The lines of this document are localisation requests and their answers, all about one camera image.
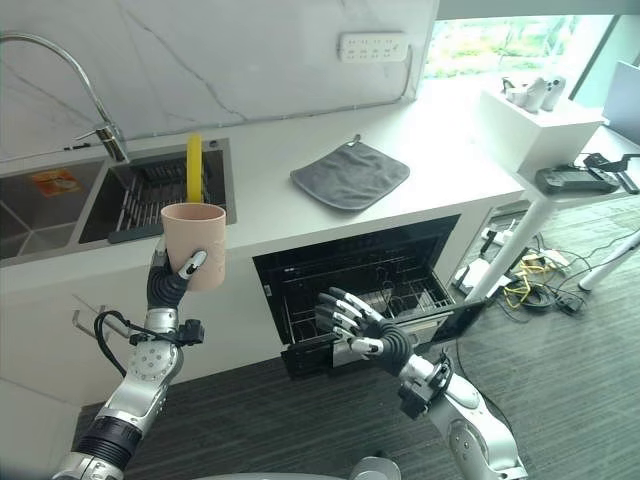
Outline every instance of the black device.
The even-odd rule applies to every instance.
[[[618,181],[597,168],[583,169],[566,165],[543,168],[536,172],[538,188],[548,194],[559,193],[611,193],[620,186]]]
[[[604,172],[613,173],[613,176],[618,180],[620,185],[622,185],[622,188],[624,188],[627,193],[637,195],[640,193],[640,190],[626,172],[629,160],[634,157],[640,157],[640,154],[627,153],[623,155],[619,161],[611,162],[599,153],[591,153],[587,158],[585,158],[584,166],[588,169],[599,169]]]

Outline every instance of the wall outlet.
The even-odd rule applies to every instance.
[[[401,62],[407,58],[407,35],[396,33],[343,33],[338,55],[345,63]]]

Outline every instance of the robotic arm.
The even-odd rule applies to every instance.
[[[412,419],[428,413],[466,479],[528,477],[511,432],[444,353],[436,364],[415,355],[406,334],[367,303],[338,288],[329,292],[319,296],[317,326],[400,379],[402,411]]]
[[[189,279],[205,260],[204,251],[195,252],[174,274],[161,241],[147,281],[144,327],[133,325],[116,311],[98,315],[94,330],[100,349],[124,378],[74,451],[63,459],[54,480],[123,480],[127,463],[162,409],[169,383],[182,367],[182,347],[204,339],[198,320],[180,325],[177,308]],[[444,353],[437,363],[430,363],[415,355],[406,334],[370,305],[337,288],[329,292],[319,296],[318,328],[336,333],[352,351],[400,379],[402,410],[412,419],[429,414],[466,479],[527,478],[511,432],[491,415],[473,385],[454,373]],[[103,340],[102,324],[109,315],[136,332],[129,338],[135,348],[127,370]],[[238,480],[254,477],[245,474]]]
[[[74,451],[63,459],[54,480],[122,480],[137,445],[162,409],[169,383],[182,367],[182,347],[202,343],[204,338],[198,320],[179,324],[177,308],[189,279],[206,257],[204,251],[195,252],[174,274],[161,240],[149,270],[144,328],[131,324],[120,312],[98,315],[94,324],[98,344],[124,379]],[[129,338],[135,348],[126,371],[102,340],[102,322],[108,315],[138,332]]]

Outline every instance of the wire rack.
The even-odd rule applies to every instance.
[[[215,203],[209,192],[206,165],[203,163],[203,200],[205,203]],[[130,186],[125,190],[115,231],[160,224],[160,211],[164,207],[186,201],[186,174],[183,159],[136,169]]]
[[[417,254],[403,254],[368,264],[304,275],[284,282],[284,309],[294,342],[322,335],[316,328],[314,308],[318,293],[336,286],[347,290],[393,321],[431,315],[451,306],[431,269]]]

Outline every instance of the pink cup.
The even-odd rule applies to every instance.
[[[224,280],[224,209],[208,203],[176,203],[160,211],[171,269],[177,272],[196,250],[207,260],[193,274],[188,290],[213,290]]]

